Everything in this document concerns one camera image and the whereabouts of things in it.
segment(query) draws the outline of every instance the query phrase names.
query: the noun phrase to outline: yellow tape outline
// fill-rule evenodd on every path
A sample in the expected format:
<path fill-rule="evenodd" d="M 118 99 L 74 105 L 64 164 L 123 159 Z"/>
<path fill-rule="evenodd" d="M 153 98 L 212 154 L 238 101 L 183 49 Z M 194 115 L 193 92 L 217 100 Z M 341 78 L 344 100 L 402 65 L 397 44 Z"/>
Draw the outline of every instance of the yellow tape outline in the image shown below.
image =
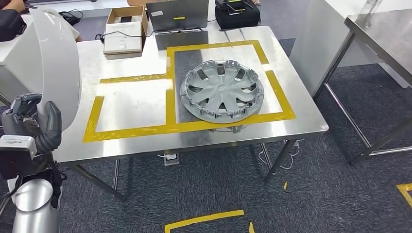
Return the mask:
<path fill-rule="evenodd" d="M 132 77 L 119 77 L 100 80 L 100 84 L 109 83 L 121 83 L 121 82 L 139 82 L 139 81 L 149 81 L 158 79 L 170 79 L 172 80 L 172 87 L 166 90 L 166 124 L 151 126 L 151 127 L 141 127 L 141 128 L 131 128 L 131 129 L 121 129 L 112 131 L 96 132 L 97 123 L 99 121 L 100 112 L 103 106 L 104 96 L 96 96 L 93 106 L 90 112 L 89 119 L 87 121 L 85 134 L 83 137 L 83 142 L 96 142 L 110 139 L 120 139 L 129 138 L 137 136 L 148 136 L 156 134 L 166 134 L 166 133 L 185 133 L 200 130 L 210 130 L 222 127 L 234 127 L 240 125 L 250 125 L 256 123 L 272 122 L 277 120 L 290 120 L 295 119 L 295 114 L 290 106 L 283 90 L 275 76 L 273 70 L 265 71 L 266 76 L 272 86 L 272 89 L 279 101 L 282 112 L 278 113 L 268 113 L 260 115 L 252 115 L 244 120 L 229 123 L 229 124 L 216 124 L 206 121 L 194 121 L 194 122 L 184 122 L 176 123 L 176 112 L 175 112 L 175 73 L 174 73 L 174 54 L 179 51 L 189 51 L 189 50 L 202 50 L 202 49 L 212 49 L 212 48 L 222 48 L 222 47 L 234 47 L 242 45 L 252 45 L 255 52 L 262 65 L 269 64 L 269 61 L 263 52 L 263 49 L 258 40 L 247 40 L 247 41 L 235 41 L 235 42 L 225 42 L 216 44 L 203 44 L 203 45 L 188 45 L 188 46 L 178 46 L 178 47 L 168 47 L 167 48 L 167 71 L 166 74 L 151 74 L 151 75 L 140 75 Z"/>
<path fill-rule="evenodd" d="M 408 193 L 409 191 L 412 191 L 412 183 L 398 184 L 397 188 L 412 208 L 412 197 Z"/>
<path fill-rule="evenodd" d="M 179 227 L 185 227 L 185 226 L 199 223 L 199 222 L 207 222 L 207 221 L 217 220 L 221 218 L 235 217 L 235 216 L 242 216 L 242 215 L 244 215 L 243 210 L 234 210 L 234 211 L 228 211 L 228 212 L 217 213 L 217 214 L 212 214 L 212 215 L 206 215 L 202 217 L 194 217 L 191 219 L 186 219 L 183 221 L 166 224 L 165 233 L 170 233 L 172 229 L 176 229 Z M 249 224 L 249 233 L 255 233 L 255 230 L 253 229 L 253 224 L 251 222 Z"/>

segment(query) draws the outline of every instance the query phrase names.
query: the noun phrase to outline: paper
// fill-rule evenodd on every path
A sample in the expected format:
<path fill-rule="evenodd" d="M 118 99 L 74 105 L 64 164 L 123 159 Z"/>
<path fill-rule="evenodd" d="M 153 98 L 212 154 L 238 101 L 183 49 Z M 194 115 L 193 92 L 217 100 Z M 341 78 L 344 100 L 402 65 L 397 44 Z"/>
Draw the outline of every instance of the paper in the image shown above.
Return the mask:
<path fill-rule="evenodd" d="M 155 11 L 155 12 L 152 12 L 152 16 L 153 17 L 155 17 L 155 16 L 162 16 L 163 15 L 163 11 Z"/>

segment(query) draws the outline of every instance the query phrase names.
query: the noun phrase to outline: person's hand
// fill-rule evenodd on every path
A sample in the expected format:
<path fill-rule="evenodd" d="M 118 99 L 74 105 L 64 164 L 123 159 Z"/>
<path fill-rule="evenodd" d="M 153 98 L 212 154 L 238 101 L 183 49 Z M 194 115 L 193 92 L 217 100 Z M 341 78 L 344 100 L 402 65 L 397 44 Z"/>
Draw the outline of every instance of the person's hand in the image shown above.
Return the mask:
<path fill-rule="evenodd" d="M 26 7 L 24 6 L 23 0 L 11 0 L 10 3 L 3 8 L 3 10 L 6 9 L 14 9 L 20 13 L 24 11 Z"/>

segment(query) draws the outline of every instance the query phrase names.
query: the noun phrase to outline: table surface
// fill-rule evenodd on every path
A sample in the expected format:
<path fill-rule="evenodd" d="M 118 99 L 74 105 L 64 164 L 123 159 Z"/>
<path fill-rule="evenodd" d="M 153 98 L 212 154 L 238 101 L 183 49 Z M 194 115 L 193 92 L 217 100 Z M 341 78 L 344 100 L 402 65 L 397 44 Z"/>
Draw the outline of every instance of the table surface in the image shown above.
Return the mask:
<path fill-rule="evenodd" d="M 345 24 L 412 85 L 412 9 L 348 16 Z"/>
<path fill-rule="evenodd" d="M 314 101 L 305 89 L 295 69 L 267 26 L 241 28 L 221 32 L 209 29 L 209 44 L 258 40 L 269 64 L 262 66 L 253 47 L 239 46 L 234 53 L 225 48 L 214 50 L 179 52 L 175 60 L 175 86 L 180 87 L 181 76 L 187 69 L 212 59 L 233 59 L 253 68 L 264 85 L 265 100 L 261 113 L 279 112 L 279 103 L 264 73 L 273 70 L 296 116 L 292 120 L 186 133 L 168 133 L 129 137 L 83 143 L 85 128 L 96 95 L 104 92 L 105 99 L 96 131 L 129 129 L 159 125 L 165 121 L 166 80 L 99 84 L 100 79 L 166 73 L 166 50 L 158 50 L 154 36 L 146 39 L 140 57 L 122 58 L 121 55 L 106 58 L 100 41 L 78 43 L 82 95 L 73 124 L 63 132 L 60 147 L 53 153 L 57 162 L 80 164 L 93 161 L 114 160 L 134 154 L 182 152 L 287 139 L 318 136 L 328 130 L 328 125 Z M 181 108 L 176 97 L 176 120 L 187 121 L 192 116 Z"/>

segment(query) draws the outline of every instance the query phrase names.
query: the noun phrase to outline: laptop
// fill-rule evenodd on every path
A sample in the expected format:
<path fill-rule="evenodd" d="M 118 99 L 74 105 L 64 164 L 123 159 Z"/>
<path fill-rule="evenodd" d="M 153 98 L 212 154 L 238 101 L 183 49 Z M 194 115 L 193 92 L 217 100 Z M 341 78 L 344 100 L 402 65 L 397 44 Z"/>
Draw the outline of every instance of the laptop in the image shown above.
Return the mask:
<path fill-rule="evenodd" d="M 176 31 L 207 26 L 209 0 L 172 0 L 146 4 L 155 31 Z"/>

